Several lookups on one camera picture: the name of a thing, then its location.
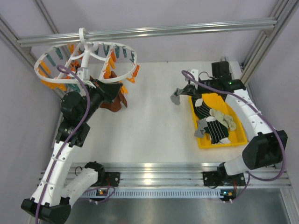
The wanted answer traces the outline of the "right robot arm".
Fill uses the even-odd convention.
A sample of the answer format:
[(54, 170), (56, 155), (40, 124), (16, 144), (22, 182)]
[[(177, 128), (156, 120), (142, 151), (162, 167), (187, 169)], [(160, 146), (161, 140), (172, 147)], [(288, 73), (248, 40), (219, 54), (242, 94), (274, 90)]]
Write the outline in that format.
[(212, 65), (213, 76), (202, 80), (197, 70), (183, 70), (187, 85), (176, 89), (171, 100), (190, 97), (195, 137), (205, 148), (245, 144), (242, 153), (217, 167), (218, 181), (229, 185), (235, 176), (258, 168), (285, 165), (287, 134), (276, 130), (256, 108), (245, 85), (232, 79), (228, 62)]

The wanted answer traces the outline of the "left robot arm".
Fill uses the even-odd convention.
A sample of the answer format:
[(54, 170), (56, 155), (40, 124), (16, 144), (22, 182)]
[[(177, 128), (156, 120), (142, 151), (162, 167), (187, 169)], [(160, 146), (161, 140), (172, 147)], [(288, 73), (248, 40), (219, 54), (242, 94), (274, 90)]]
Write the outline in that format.
[(21, 208), (37, 222), (64, 224), (74, 203), (90, 187), (113, 184), (104, 166), (95, 161), (84, 165), (75, 179), (65, 184), (73, 159), (90, 131), (88, 120), (101, 104), (112, 103), (122, 87), (121, 83), (105, 84), (95, 79), (92, 84), (94, 87), (84, 86), (84, 96), (72, 91), (62, 99), (63, 121), (58, 128), (50, 162), (36, 191), (21, 204)]

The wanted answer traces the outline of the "white round clip hanger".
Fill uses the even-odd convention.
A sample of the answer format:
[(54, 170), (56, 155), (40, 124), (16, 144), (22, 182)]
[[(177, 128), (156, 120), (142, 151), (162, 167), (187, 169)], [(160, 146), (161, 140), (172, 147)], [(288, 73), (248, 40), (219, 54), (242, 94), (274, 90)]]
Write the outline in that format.
[[(43, 53), (40, 58), (37, 60), (37, 62), (34, 65), (34, 70), (37, 74), (37, 76), (47, 82), (52, 84), (79, 84), (80, 81), (82, 81), (80, 78), (76, 79), (74, 75), (72, 75), (70, 72), (67, 72), (66, 69), (70, 67), (72, 61), (76, 61), (78, 59), (81, 60), (80, 67), (88, 68), (89, 59), (91, 57), (103, 61), (103, 67), (100, 71), (100, 76), (98, 78), (99, 81), (103, 83), (113, 83), (113, 82), (119, 82), (124, 79), (134, 83), (135, 77), (138, 74), (140, 66), (137, 64), (137, 54), (135, 53), (135, 50), (127, 45), (120, 44), (120, 43), (114, 43), (114, 42), (100, 42), (100, 41), (88, 41), (87, 38), (85, 38), (85, 29), (80, 28), (78, 31), (79, 35), (79, 43), (75, 47), (74, 51), (68, 58), (68, 60), (65, 63), (65, 66), (61, 69), (58, 69), (60, 73), (55, 78), (48, 78), (42, 73), (42, 66), (41, 63), (43, 62), (43, 59), (45, 57), (50, 57), (49, 52), (52, 50), (57, 50), (62, 45), (54, 45), (47, 49), (45, 53)], [(115, 78), (109, 78), (108, 76), (111, 74), (111, 70), (115, 69), (116, 64), (116, 51), (118, 48), (122, 47), (123, 49), (128, 49), (131, 51), (133, 57), (132, 57), (132, 69), (127, 72), (126, 74), (123, 74), (121, 76), (115, 77)], [(95, 86), (92, 84), (91, 81), (82, 81), (84, 84), (87, 84), (89, 86)]]

